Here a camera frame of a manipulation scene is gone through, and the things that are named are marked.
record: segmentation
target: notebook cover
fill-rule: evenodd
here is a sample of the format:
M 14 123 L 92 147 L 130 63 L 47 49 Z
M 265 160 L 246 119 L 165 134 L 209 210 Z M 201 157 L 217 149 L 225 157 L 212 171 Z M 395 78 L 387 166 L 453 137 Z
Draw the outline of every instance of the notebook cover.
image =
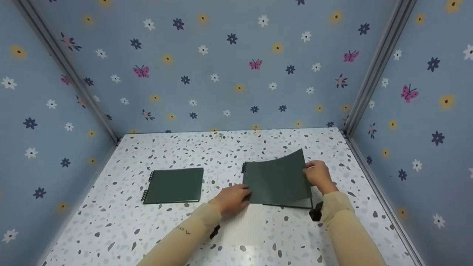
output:
M 155 170 L 143 192 L 143 204 L 197 202 L 201 199 L 203 168 Z

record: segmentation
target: dark green cover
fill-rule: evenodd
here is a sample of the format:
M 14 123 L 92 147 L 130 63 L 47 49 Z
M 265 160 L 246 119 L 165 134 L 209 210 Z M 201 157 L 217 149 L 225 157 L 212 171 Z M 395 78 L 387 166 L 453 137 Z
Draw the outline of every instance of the dark green cover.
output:
M 302 149 L 275 160 L 244 163 L 243 184 L 252 190 L 250 202 L 311 208 L 312 192 L 304 168 Z
M 201 199 L 204 168 L 155 170 L 143 192 L 143 204 L 197 202 Z

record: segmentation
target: right hand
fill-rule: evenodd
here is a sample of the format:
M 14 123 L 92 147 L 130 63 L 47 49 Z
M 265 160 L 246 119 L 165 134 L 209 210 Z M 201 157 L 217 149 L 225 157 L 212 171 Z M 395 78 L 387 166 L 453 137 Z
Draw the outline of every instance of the right hand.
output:
M 333 183 L 330 178 L 328 167 L 323 161 L 310 161 L 306 164 L 304 174 L 309 180 L 310 184 L 316 186 L 322 195 L 330 192 L 338 191 L 337 186 Z

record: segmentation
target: hand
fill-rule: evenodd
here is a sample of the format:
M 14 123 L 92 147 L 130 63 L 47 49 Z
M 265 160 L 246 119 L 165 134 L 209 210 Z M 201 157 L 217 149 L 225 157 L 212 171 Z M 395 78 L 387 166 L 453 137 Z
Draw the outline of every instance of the hand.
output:
M 243 201 L 243 198 L 251 194 L 248 185 L 240 184 L 226 187 L 220 193 L 209 201 L 210 205 L 215 206 L 222 216 L 234 216 L 244 210 L 249 201 Z
M 310 161 L 306 164 L 307 168 L 304 169 L 304 174 L 309 180 L 310 184 L 316 186 L 322 195 L 330 192 L 338 191 L 337 186 L 333 183 L 330 178 L 328 167 L 323 161 Z

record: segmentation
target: terrazzo surface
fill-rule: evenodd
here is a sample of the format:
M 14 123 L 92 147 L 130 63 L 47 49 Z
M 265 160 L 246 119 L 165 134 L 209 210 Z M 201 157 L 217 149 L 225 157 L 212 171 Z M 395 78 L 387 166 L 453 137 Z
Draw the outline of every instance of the terrazzo surface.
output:
M 303 149 L 324 160 L 340 191 L 388 265 L 413 265 L 342 135 L 334 128 L 125 135 L 43 265 L 136 265 L 200 203 L 140 201 L 156 169 L 203 167 L 201 202 L 242 181 L 244 161 L 279 158 Z M 321 200 L 313 188 L 314 202 Z M 308 210 L 263 206 L 262 246 L 222 246 L 215 237 L 187 265 L 337 265 L 324 225 Z

